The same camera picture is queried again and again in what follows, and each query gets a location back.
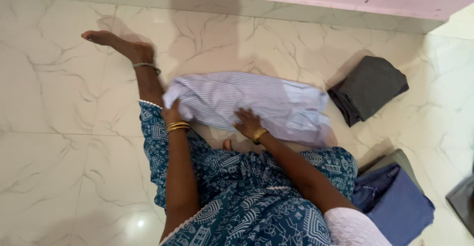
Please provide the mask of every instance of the silver anklet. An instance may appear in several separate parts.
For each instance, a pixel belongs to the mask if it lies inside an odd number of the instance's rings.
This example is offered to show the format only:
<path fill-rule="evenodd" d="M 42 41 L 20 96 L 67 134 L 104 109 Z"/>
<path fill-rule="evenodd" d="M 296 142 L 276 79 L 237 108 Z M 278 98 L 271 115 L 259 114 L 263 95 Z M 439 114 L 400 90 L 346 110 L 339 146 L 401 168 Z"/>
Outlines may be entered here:
<path fill-rule="evenodd" d="M 133 64 L 132 66 L 133 66 L 133 68 L 136 68 L 136 67 L 139 67 L 139 66 L 151 66 L 155 69 L 155 72 L 157 73 L 157 75 L 159 75 L 161 73 L 161 70 L 159 68 L 157 68 L 152 63 L 136 63 L 136 64 Z"/>

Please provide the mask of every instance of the bare foot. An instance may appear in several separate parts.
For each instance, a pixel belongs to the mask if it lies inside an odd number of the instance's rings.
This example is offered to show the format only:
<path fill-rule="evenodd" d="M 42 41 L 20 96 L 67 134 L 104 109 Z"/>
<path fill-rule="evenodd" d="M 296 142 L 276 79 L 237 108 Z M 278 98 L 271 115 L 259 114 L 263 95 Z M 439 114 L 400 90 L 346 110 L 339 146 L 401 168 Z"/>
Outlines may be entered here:
<path fill-rule="evenodd" d="M 226 151 L 233 151 L 232 149 L 232 142 L 230 139 L 225 139 L 224 142 L 222 143 L 222 149 Z"/>
<path fill-rule="evenodd" d="M 116 49 L 117 52 L 130 59 L 132 63 L 153 63 L 155 51 L 149 43 L 127 42 L 106 30 L 89 30 L 84 32 L 81 37 L 93 43 L 107 45 Z"/>

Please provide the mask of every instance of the white marble floor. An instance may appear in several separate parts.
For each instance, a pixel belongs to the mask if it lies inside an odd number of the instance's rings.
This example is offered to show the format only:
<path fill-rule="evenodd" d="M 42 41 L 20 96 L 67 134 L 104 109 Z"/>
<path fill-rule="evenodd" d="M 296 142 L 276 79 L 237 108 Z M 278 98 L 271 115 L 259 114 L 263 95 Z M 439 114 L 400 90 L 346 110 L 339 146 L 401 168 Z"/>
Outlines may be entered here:
<path fill-rule="evenodd" d="M 0 245 L 157 245 L 165 215 L 142 151 L 130 63 L 81 39 L 107 29 L 152 42 L 176 75 L 261 73 L 326 89 L 364 55 L 386 58 L 410 90 L 348 128 L 326 114 L 363 164 L 401 148 L 436 206 L 413 246 L 472 245 L 445 195 L 471 173 L 474 40 L 69 0 L 0 0 Z M 241 135 L 197 125 L 219 147 Z"/>

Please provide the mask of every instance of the light blue striped cloth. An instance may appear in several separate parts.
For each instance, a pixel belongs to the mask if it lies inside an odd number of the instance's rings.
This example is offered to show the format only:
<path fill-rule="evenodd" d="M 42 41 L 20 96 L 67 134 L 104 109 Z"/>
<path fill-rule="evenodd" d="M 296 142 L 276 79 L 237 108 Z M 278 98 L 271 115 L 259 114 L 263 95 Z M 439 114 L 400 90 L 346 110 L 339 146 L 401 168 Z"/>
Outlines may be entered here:
<path fill-rule="evenodd" d="M 219 72 L 174 78 L 163 95 L 166 108 L 180 98 L 179 112 L 186 120 L 233 130 L 234 112 L 252 108 L 261 124 L 276 138 L 310 146 L 323 146 L 329 118 L 321 114 L 328 94 L 285 79 Z"/>

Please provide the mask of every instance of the gold bangle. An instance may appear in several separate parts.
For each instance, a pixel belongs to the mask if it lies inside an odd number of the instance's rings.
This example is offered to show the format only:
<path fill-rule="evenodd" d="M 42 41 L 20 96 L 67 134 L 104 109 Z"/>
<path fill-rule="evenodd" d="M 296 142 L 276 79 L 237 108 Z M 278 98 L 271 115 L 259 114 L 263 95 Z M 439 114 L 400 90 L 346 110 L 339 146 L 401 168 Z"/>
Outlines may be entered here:
<path fill-rule="evenodd" d="M 175 127 L 175 126 L 181 126 L 181 125 L 185 125 L 185 126 L 188 126 L 189 127 L 189 124 L 184 122 L 184 121 L 180 121 L 180 122 L 174 122 L 174 123 L 171 123 L 169 125 L 166 126 L 166 128 L 172 128 L 172 127 Z"/>
<path fill-rule="evenodd" d="M 172 132 L 173 130 L 180 129 L 180 128 L 189 129 L 189 127 L 186 127 L 186 126 L 178 126 L 178 127 L 173 127 L 173 128 L 167 128 L 166 131 L 167 131 L 168 134 L 169 134 L 169 133 Z"/>
<path fill-rule="evenodd" d="M 267 133 L 268 130 L 266 128 L 259 128 L 257 129 L 256 131 L 254 131 L 254 144 L 258 145 L 260 144 L 260 142 L 258 141 L 258 139 L 265 133 Z"/>

